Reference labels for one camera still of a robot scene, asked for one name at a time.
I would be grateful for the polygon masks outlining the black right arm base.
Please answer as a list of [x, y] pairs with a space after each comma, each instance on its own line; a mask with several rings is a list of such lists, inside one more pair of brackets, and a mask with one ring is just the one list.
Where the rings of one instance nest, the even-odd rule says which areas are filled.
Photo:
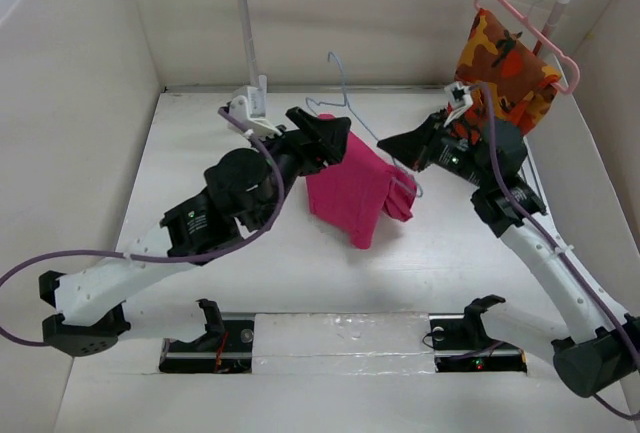
[[435, 371], [444, 373], [526, 373], [524, 353], [490, 338], [481, 315], [506, 300], [497, 295], [474, 299], [462, 313], [430, 313], [429, 331], [422, 338], [434, 353]]

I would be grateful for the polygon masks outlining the light blue wire hanger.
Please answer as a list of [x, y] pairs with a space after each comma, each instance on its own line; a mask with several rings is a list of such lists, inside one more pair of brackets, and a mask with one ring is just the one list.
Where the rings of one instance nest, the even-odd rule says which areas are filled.
[[[348, 113], [354, 119], [356, 119], [357, 122], [366, 130], [366, 132], [372, 139], [374, 139], [375, 141], [379, 141], [380, 138], [378, 137], [378, 135], [369, 127], [369, 125], [362, 119], [362, 117], [353, 109], [351, 105], [347, 88], [347, 75], [340, 57], [333, 51], [329, 51], [327, 53], [327, 62], [335, 63], [339, 70], [340, 92], [342, 100], [340, 102], [317, 101], [307, 96], [305, 98], [306, 108], [316, 117], [319, 116], [320, 107], [337, 107], [346, 109]], [[415, 180], [415, 177], [410, 174], [405, 167], [401, 166], [397, 160], [392, 159], [391, 164], [408, 176], [408, 180], [396, 180], [395, 183], [398, 184], [405, 192], [412, 194], [415, 198], [422, 198], [424, 195], [424, 190], [421, 184]]]

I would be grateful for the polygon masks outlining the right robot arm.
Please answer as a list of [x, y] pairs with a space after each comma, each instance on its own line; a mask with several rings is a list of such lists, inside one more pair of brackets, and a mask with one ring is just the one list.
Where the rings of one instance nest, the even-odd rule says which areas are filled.
[[438, 112], [377, 145], [413, 171], [437, 165], [475, 185], [475, 213], [526, 265], [563, 320], [547, 322], [488, 295], [465, 308], [465, 340], [517, 346], [551, 364], [577, 396], [595, 397], [638, 372], [639, 320], [601, 288], [557, 231], [543, 226], [546, 206], [519, 174], [527, 157], [519, 128], [495, 120], [477, 133], [473, 140], [454, 132]]

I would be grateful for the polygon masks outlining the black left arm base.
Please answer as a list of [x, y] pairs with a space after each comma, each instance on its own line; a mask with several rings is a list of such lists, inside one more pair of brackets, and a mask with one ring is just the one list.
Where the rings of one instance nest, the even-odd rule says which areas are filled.
[[248, 374], [252, 372], [253, 313], [223, 314], [217, 303], [198, 301], [205, 333], [185, 343], [165, 339], [158, 369], [166, 374]]

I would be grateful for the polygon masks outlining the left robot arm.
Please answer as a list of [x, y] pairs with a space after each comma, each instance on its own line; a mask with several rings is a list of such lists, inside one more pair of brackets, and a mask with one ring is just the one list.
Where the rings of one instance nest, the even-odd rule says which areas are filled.
[[141, 293], [269, 231], [298, 178], [342, 162], [351, 122], [293, 107], [286, 117], [294, 129], [279, 126], [260, 138], [254, 128], [234, 119], [229, 107], [219, 113], [251, 145], [229, 151], [208, 168], [200, 193], [165, 212], [158, 226], [124, 252], [102, 254], [100, 262], [78, 273], [40, 276], [40, 297], [56, 310], [42, 323], [46, 345], [86, 357], [137, 338], [178, 340], [200, 350], [222, 343], [226, 329], [215, 301], [156, 304]]

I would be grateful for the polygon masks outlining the pink trousers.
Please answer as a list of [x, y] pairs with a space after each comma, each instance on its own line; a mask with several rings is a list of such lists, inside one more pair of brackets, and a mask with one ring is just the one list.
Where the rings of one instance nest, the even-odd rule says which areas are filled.
[[413, 218], [413, 178], [386, 162], [357, 135], [348, 135], [342, 162], [306, 178], [309, 211], [346, 233], [352, 246], [371, 247], [381, 214]]

